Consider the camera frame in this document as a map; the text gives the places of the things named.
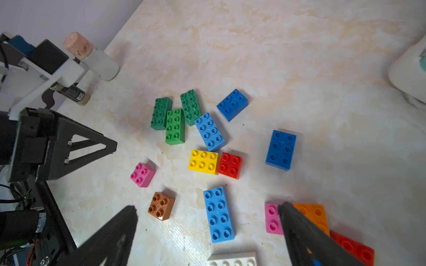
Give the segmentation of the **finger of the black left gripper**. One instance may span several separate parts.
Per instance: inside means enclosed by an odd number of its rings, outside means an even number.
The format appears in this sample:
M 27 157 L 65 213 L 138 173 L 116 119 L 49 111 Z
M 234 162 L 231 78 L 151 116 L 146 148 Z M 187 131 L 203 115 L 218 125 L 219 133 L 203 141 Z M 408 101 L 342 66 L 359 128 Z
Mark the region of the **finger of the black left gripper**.
M 80 124 L 58 112 L 55 116 L 56 132 L 53 149 L 53 172 L 71 173 L 104 156 L 110 155 L 117 149 L 117 142 L 103 134 Z M 102 144 L 101 150 L 86 154 L 71 160 L 72 151 Z

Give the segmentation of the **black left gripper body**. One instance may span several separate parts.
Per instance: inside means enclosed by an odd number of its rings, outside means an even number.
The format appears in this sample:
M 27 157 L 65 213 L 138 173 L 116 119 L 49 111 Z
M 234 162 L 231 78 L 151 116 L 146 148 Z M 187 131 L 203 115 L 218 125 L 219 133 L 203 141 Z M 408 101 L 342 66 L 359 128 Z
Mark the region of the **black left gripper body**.
M 72 172 L 72 120 L 47 109 L 27 108 L 17 121 L 1 112 L 1 165 L 8 182 L 57 180 Z

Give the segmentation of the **light green lego brick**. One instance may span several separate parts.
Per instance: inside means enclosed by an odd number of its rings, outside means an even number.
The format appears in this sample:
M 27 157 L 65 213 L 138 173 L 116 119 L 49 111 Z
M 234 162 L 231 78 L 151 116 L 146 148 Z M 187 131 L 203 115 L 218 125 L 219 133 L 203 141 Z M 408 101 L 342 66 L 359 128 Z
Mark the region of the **light green lego brick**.
M 185 117 L 183 109 L 174 109 L 166 115 L 166 138 L 168 145 L 185 143 Z

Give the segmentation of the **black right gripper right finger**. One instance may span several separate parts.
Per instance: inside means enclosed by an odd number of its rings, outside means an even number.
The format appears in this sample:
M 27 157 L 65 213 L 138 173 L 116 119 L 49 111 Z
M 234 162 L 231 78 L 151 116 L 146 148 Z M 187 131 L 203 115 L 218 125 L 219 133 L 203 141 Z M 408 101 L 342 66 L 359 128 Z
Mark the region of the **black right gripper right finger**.
M 363 263 L 339 246 L 291 203 L 279 205 L 278 214 L 293 266 L 361 266 Z

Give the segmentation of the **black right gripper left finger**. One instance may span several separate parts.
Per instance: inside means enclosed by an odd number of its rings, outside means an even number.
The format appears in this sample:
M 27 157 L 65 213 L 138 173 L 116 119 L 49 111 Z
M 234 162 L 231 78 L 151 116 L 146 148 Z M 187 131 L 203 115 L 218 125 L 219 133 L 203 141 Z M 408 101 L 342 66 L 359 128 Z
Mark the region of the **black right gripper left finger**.
M 63 266 L 126 266 L 135 236 L 135 206 L 124 207 L 76 251 L 61 259 Z

